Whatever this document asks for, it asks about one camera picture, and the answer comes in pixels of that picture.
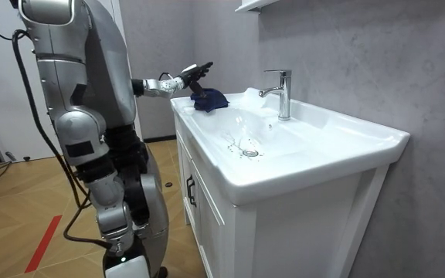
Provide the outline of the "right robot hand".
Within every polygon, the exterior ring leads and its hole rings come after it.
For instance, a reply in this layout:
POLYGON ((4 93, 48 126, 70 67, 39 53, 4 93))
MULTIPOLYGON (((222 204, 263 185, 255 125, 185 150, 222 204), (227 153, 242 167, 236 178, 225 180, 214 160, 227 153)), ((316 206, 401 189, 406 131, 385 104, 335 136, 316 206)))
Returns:
POLYGON ((105 278, 149 278, 149 261, 140 239, 121 256, 106 251, 103 257, 105 278))

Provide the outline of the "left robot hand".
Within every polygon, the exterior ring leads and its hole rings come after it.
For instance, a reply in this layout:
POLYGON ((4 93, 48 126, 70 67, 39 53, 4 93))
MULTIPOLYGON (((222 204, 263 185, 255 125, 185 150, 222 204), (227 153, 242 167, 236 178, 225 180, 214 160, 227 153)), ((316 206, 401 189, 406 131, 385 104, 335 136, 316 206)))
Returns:
POLYGON ((184 69, 180 74, 179 77, 183 81, 183 88, 187 89, 190 88, 190 90, 200 97, 205 96, 204 89, 199 84, 199 80, 206 76, 206 74, 209 72, 209 69, 212 67, 213 62, 205 63, 201 66, 198 66, 197 64, 191 65, 188 68, 184 69))

